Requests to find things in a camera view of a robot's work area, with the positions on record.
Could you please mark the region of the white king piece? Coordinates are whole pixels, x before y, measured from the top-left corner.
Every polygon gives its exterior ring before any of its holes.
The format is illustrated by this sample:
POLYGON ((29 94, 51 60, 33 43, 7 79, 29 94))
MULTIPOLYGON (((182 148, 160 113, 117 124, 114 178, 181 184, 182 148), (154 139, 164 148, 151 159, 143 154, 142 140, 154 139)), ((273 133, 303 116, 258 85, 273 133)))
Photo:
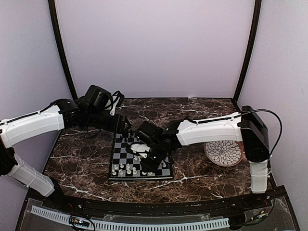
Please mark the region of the white king piece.
POLYGON ((136 175, 138 172, 135 167, 133 167, 133 175, 136 175))

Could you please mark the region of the black grey chessboard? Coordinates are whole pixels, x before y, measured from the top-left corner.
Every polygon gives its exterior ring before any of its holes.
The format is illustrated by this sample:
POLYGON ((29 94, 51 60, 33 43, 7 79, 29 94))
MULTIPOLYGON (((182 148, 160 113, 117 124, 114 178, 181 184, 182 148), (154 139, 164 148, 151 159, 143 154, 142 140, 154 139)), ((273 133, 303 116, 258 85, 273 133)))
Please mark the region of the black grey chessboard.
POLYGON ((173 166, 168 158, 162 162, 155 172, 147 172, 147 175, 142 175, 140 157, 130 154, 126 151, 126 147, 134 142, 138 142, 134 132, 129 132, 127 137, 123 137, 122 134, 115 133, 113 139, 113 148, 111 151, 110 167, 108 173, 109 181, 134 181, 134 180, 172 180, 173 166), (126 174, 127 164, 131 164, 131 175, 126 174), (136 168, 137 174, 133 175, 133 167, 136 168), (112 169, 117 172, 117 175, 112 175, 112 169), (122 169, 124 171, 123 176, 120 176, 118 171, 122 169))

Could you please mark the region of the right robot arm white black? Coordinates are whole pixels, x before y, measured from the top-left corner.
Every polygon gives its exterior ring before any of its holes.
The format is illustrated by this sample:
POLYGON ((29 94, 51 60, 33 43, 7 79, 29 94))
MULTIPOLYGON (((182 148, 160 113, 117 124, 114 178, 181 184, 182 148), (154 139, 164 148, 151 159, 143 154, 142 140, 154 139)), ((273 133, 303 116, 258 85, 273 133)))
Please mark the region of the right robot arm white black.
POLYGON ((154 172, 172 151, 182 146, 211 141, 242 142, 250 164, 252 192, 245 204, 255 209, 264 201, 269 160, 274 151, 269 145, 268 127, 257 115, 259 111, 247 105, 240 112, 226 116, 173 120, 165 128, 144 121, 136 132, 138 141, 127 150, 141 156, 143 172, 154 172))

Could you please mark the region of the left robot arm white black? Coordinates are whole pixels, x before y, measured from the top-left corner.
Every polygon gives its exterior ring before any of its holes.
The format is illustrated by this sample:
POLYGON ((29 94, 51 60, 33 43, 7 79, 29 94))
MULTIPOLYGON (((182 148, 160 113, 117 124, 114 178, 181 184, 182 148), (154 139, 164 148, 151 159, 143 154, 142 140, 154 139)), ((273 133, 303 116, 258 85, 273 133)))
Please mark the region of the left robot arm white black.
POLYGON ((0 174, 12 177, 26 187, 49 197, 58 210, 68 206, 68 199, 51 178, 44 176, 23 161, 13 146, 51 131, 66 128, 93 127, 114 133, 125 133, 131 128, 126 116, 116 113, 125 96, 120 92, 91 85, 86 94, 76 100, 58 99, 44 109, 0 123, 0 174))

